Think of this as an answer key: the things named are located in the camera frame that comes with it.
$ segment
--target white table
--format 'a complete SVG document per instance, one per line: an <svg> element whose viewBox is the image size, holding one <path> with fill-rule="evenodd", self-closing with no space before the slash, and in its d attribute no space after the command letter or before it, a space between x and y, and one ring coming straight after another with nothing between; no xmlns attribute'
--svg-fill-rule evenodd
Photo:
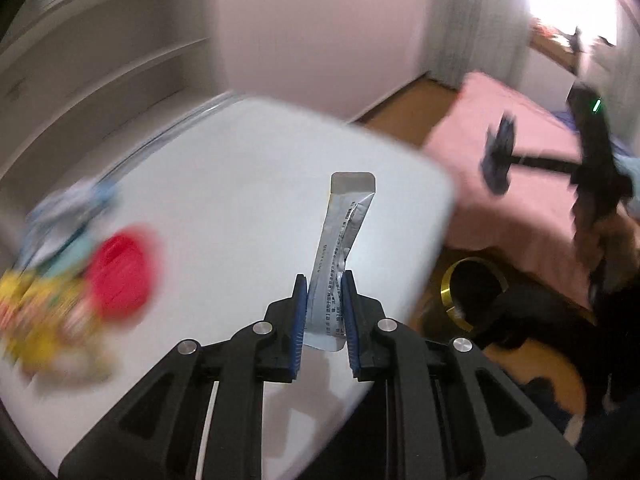
<svg viewBox="0 0 640 480"><path fill-rule="evenodd" d="M108 232L133 222L161 241L159 290L142 322L113 332L121 359L105 384L43 394L0 365L0 396L47 467L178 341L206 345L262 319L309 276L334 171L370 171L376 196L348 259L358 290L407 320L440 249L453 190L418 151L309 111L231 100L183 121L181 132L120 179ZM305 347L298 380L265 384L263 478L295 478L366 392L346 348Z"/></svg>

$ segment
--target person's hand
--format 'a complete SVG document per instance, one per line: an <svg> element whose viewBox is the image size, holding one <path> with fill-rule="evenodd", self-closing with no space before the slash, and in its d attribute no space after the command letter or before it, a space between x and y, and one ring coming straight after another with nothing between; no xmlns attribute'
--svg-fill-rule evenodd
<svg viewBox="0 0 640 480"><path fill-rule="evenodd" d="M578 197L572 213L578 261L591 272L604 258L604 290L620 290L636 276L640 268L634 222L621 211L593 223L593 203L585 196Z"/></svg>

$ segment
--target bed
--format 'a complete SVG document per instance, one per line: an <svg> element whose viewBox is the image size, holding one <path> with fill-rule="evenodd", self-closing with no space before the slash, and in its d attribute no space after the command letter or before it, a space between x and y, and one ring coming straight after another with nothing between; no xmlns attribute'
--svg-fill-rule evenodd
<svg viewBox="0 0 640 480"><path fill-rule="evenodd" d="M491 195L482 181L478 165L486 130L495 131L504 112L516 117L516 150L579 160L578 137L551 113L485 74L467 74L456 102L422 147L457 186L445 244L492 248L517 269L588 306L587 272L572 247L575 196L567 177L515 168L502 197Z"/></svg>

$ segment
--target pink wall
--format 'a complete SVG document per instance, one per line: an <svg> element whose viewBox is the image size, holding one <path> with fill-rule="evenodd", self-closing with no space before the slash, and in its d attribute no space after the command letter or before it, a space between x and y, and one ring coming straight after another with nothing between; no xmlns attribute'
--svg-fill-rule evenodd
<svg viewBox="0 0 640 480"><path fill-rule="evenodd" d="M420 74L433 0L213 0L226 86L344 119Z"/></svg>

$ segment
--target yellow ring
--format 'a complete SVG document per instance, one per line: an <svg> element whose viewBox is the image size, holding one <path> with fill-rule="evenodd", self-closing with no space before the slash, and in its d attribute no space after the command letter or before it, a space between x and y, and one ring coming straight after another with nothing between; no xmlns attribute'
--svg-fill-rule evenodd
<svg viewBox="0 0 640 480"><path fill-rule="evenodd" d="M456 267L462 262L477 262L479 264L483 264L487 269L491 271L494 278L498 280L498 283L500 283L500 288L503 292L507 290L507 288L509 288L509 283L507 283L507 279L504 277L504 274L495 264L477 256L470 256L468 258L458 260L445 271L444 276L442 277L442 282L440 283L440 298L442 299L444 309L447 313L447 316L449 316L449 319L452 320L457 327L461 328L465 332L471 332L474 327L469 324L464 318L460 317L456 312L450 290L453 271L456 270Z"/></svg>

